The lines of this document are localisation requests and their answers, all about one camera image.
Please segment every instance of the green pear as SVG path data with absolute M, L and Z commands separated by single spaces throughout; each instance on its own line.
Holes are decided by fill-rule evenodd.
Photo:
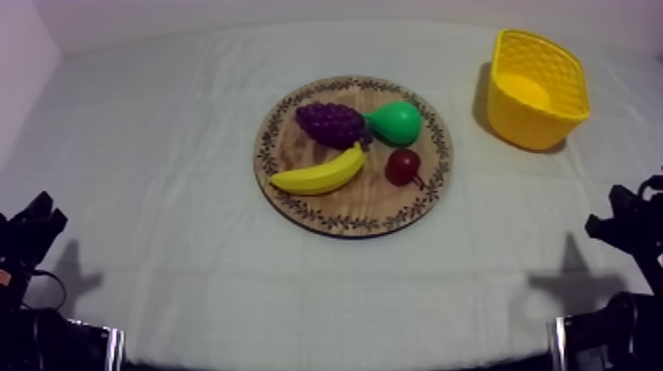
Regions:
M 389 103 L 364 117 L 377 138 L 395 147 L 409 146 L 421 132 L 421 113 L 409 102 Z

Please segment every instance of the red cherry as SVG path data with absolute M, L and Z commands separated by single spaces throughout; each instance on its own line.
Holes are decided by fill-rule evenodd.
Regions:
M 418 179 L 421 159 L 409 149 L 397 149 L 390 156 L 385 167 L 385 177 L 394 186 L 405 186 Z

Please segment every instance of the floral border pattern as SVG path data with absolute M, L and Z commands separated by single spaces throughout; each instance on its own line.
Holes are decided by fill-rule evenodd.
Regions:
M 276 107 L 275 112 L 267 121 L 267 127 L 260 138 L 257 153 L 260 167 L 268 175 L 272 176 L 278 172 L 276 159 L 272 150 L 276 147 L 274 141 L 278 137 L 283 115 L 292 107 L 299 106 L 305 99 L 313 97 L 316 93 L 346 90 L 357 86 L 362 90 L 374 90 L 379 92 L 390 92 L 400 95 L 404 101 L 412 103 L 421 113 L 425 126 L 430 130 L 432 140 L 438 156 L 438 164 L 429 180 L 424 181 L 423 196 L 417 197 L 410 205 L 402 207 L 395 215 L 384 219 L 378 218 L 351 218 L 347 215 L 325 215 L 322 210 L 314 209 L 306 201 L 296 198 L 289 193 L 276 189 L 276 201 L 281 206 L 288 208 L 303 221 L 318 221 L 327 231 L 342 228 L 343 230 L 361 229 L 368 235 L 380 228 L 386 229 L 385 233 L 397 230 L 410 221 L 419 218 L 426 211 L 429 204 L 439 199 L 439 192 L 445 184 L 445 174 L 450 171 L 449 157 L 450 149 L 447 145 L 444 129 L 438 124 L 439 117 L 434 111 L 430 111 L 420 97 L 412 92 L 404 91 L 403 88 L 389 82 L 372 80 L 370 78 L 358 79 L 348 77 L 344 81 L 334 80 L 332 82 L 314 83 L 310 87 L 299 91 L 295 95 L 284 98 Z

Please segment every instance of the wood grain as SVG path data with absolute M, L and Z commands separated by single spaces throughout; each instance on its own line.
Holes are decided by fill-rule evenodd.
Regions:
M 332 193 L 297 196 L 269 183 L 277 172 L 319 165 L 340 153 L 318 144 L 300 129 L 294 119 L 297 107 L 337 103 L 364 113 L 396 101 L 411 102 L 424 119 L 421 135 L 409 147 L 421 158 L 423 188 L 387 182 L 385 165 L 394 148 L 377 139 L 369 145 L 359 174 Z M 361 238 L 394 232 L 421 218 L 449 182 L 451 161 L 449 133 L 439 114 L 421 97 L 386 80 L 342 76 L 305 85 L 269 112 L 258 131 L 254 171 L 269 202 L 291 221 L 325 235 Z

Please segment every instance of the yellow banana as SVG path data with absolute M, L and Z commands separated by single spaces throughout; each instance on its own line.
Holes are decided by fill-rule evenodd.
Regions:
M 314 195 L 331 192 L 348 183 L 366 162 L 359 142 L 335 159 L 310 168 L 276 173 L 269 181 L 288 193 Z

